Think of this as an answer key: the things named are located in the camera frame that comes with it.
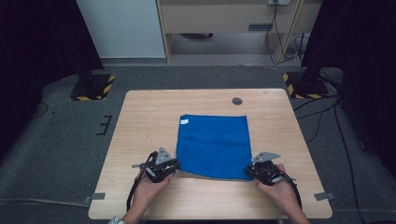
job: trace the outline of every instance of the blue cloth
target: blue cloth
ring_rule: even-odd
[[[241,117],[184,115],[177,135],[180,170],[219,179],[250,180],[248,119]]]

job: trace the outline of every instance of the black curtain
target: black curtain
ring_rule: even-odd
[[[323,0],[302,67],[348,69],[393,0]]]
[[[104,69],[73,0],[0,0],[1,156],[63,77]]]

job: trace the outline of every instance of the white wall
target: white wall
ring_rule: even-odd
[[[77,0],[101,58],[165,58],[155,0]]]

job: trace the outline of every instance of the round hole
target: round hole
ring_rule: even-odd
[[[233,98],[233,104],[235,105],[241,105],[243,103],[242,99],[239,97]]]

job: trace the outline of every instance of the hand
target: hand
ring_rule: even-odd
[[[155,197],[158,193],[160,193],[166,186],[171,182],[171,176],[173,174],[167,176],[160,183],[153,183],[149,180],[148,177],[144,177],[140,180],[139,185],[134,191],[134,199],[132,204],[134,203],[142,203],[146,204],[148,207],[154,201]]]
[[[276,167],[286,173],[283,164],[277,164]],[[273,186],[267,186],[257,179],[253,181],[256,183],[259,190],[266,193],[274,203],[286,213],[291,223],[309,223],[308,218],[298,204],[297,197],[290,183],[281,180],[276,182]]]
[[[139,185],[134,191],[131,208],[122,220],[127,224],[138,223],[154,201],[155,197],[169,185],[172,176],[173,174],[170,174],[160,183],[153,183],[148,177],[141,179]]]

